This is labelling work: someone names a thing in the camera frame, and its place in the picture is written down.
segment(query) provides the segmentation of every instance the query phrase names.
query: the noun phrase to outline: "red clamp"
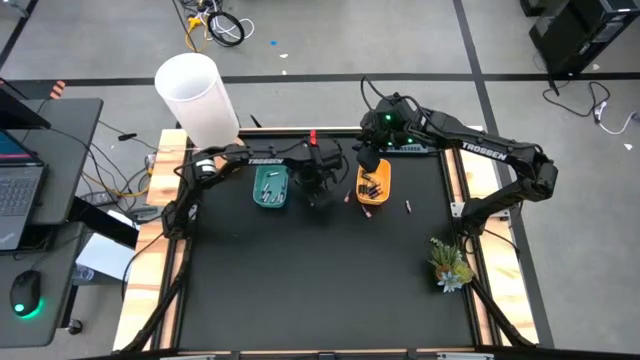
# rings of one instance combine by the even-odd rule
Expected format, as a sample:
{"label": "red clamp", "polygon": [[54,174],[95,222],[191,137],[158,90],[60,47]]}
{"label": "red clamp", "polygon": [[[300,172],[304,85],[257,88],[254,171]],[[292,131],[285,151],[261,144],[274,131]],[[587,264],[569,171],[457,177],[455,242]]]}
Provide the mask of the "red clamp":
{"label": "red clamp", "polygon": [[316,137],[316,130],[311,130],[311,140],[309,141],[311,146],[318,146],[318,138]]}

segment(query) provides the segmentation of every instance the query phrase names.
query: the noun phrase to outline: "black desk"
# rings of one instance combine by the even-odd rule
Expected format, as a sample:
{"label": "black desk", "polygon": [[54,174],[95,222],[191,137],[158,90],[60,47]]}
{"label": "black desk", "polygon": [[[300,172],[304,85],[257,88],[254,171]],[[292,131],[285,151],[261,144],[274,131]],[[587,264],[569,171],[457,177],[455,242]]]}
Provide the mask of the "black desk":
{"label": "black desk", "polygon": [[[299,136],[242,139],[285,148]],[[282,209],[258,207],[251,167],[205,192],[174,346],[284,351],[473,344],[469,294],[442,294],[424,245],[431,236],[453,242],[444,160],[389,158],[391,197],[366,219],[355,195],[349,204],[341,201],[355,184],[351,136],[340,139],[350,174],[327,214],[296,198],[293,185]]]}
{"label": "black desk", "polygon": [[[89,145],[93,139],[100,112],[100,99],[71,100],[30,100],[24,102],[51,123],[51,127],[75,136]],[[78,254],[81,239],[74,239],[60,251],[56,247],[61,242],[84,231],[84,223],[114,241],[135,247],[138,231],[124,225],[102,210],[75,196],[76,187],[87,157],[87,149],[78,141],[50,130],[12,130],[12,135],[48,165],[43,188],[37,200],[36,209],[30,221],[33,228],[51,228],[57,235],[53,237],[54,248],[47,252],[29,255],[19,254],[16,262],[11,255],[0,256],[0,348],[45,346],[53,338],[55,329],[66,323],[75,299],[77,286],[70,287],[71,269]],[[46,253],[48,258],[40,267],[42,272],[42,293],[45,309],[41,316],[21,319],[14,315],[9,306],[9,289],[13,279],[29,269],[31,263]]]}
{"label": "black desk", "polygon": [[[61,325],[64,305],[69,295],[71,271],[86,227],[69,223],[58,227],[53,247],[46,253],[0,256],[0,348],[46,346],[53,340],[55,329]],[[42,256],[47,255],[35,270],[42,275],[42,309],[32,318],[17,316],[9,302],[13,279]]]}
{"label": "black desk", "polygon": [[[51,123],[51,127],[89,145],[102,111],[100,99],[29,100],[24,104]],[[87,157],[77,141],[49,130],[11,130],[11,134],[48,165],[48,171],[31,218],[32,225],[58,225],[68,219],[87,226],[131,248],[138,232],[77,198],[75,191]]]}

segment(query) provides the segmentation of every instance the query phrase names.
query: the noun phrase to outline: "potted succulent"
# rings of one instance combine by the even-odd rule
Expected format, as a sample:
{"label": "potted succulent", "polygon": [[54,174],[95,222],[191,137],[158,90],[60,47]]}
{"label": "potted succulent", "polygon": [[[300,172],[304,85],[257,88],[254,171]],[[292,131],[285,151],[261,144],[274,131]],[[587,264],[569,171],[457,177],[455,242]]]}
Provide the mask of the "potted succulent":
{"label": "potted succulent", "polygon": [[473,270],[462,260],[462,253],[457,246],[445,245],[436,238],[431,238],[429,242],[432,245],[429,263],[435,267],[438,285],[444,287],[444,293],[454,292],[471,282]]}

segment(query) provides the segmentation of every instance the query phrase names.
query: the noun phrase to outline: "concrete floor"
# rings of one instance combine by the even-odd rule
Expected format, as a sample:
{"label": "concrete floor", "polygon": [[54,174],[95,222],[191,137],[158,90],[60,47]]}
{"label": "concrete floor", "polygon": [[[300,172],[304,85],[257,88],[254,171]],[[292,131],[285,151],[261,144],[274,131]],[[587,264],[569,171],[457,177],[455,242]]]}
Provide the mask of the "concrete floor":
{"label": "concrete floor", "polygon": [[[534,20],[524,17],[516,0],[462,2],[484,73],[541,72],[527,35]],[[238,48],[208,45],[204,53],[223,75],[470,73],[452,0],[227,3],[238,17],[251,18],[257,30]],[[16,22],[0,7],[0,41]],[[167,58],[187,52],[182,31],[169,1],[40,1],[0,76],[152,77]],[[597,72],[640,72],[640,45],[634,41],[639,36],[636,21],[596,59]],[[194,40],[202,38],[194,35]],[[284,53],[289,56],[280,58]],[[640,110],[640,81],[603,83],[612,93],[604,123],[619,129],[631,111]],[[411,94],[467,125],[486,125],[473,82],[380,82],[379,87]],[[544,102],[545,88],[542,82],[487,83],[500,134],[541,144],[560,169],[554,197],[528,203],[523,212],[555,345],[639,353],[634,335],[640,332],[640,309],[633,299],[640,294],[640,278],[634,276],[640,256],[635,185],[640,124],[610,136],[591,120]],[[232,84],[228,91],[244,126],[251,126],[249,114],[264,126],[356,125],[365,111],[357,82]],[[104,99],[102,121],[152,144],[175,122],[152,86],[68,87],[64,97]],[[586,83],[563,89],[559,100],[588,108]],[[126,175],[142,167],[148,152],[137,143],[118,142],[101,125],[95,143]],[[624,144],[636,147],[628,151]],[[85,192],[81,184],[78,193]],[[71,337],[61,331],[47,348],[0,350],[0,358],[108,353],[121,306],[118,291],[117,286],[81,288],[74,316],[87,324],[85,333]]]}

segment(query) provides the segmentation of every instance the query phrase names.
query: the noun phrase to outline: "computer mouse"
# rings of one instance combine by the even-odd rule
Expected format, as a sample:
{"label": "computer mouse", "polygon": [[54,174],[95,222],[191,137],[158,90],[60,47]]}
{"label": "computer mouse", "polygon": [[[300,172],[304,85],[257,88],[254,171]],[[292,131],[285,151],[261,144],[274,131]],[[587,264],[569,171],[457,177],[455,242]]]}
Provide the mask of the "computer mouse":
{"label": "computer mouse", "polygon": [[27,270],[18,275],[9,293],[11,308],[18,316],[26,316],[38,307],[40,302],[40,272]]}

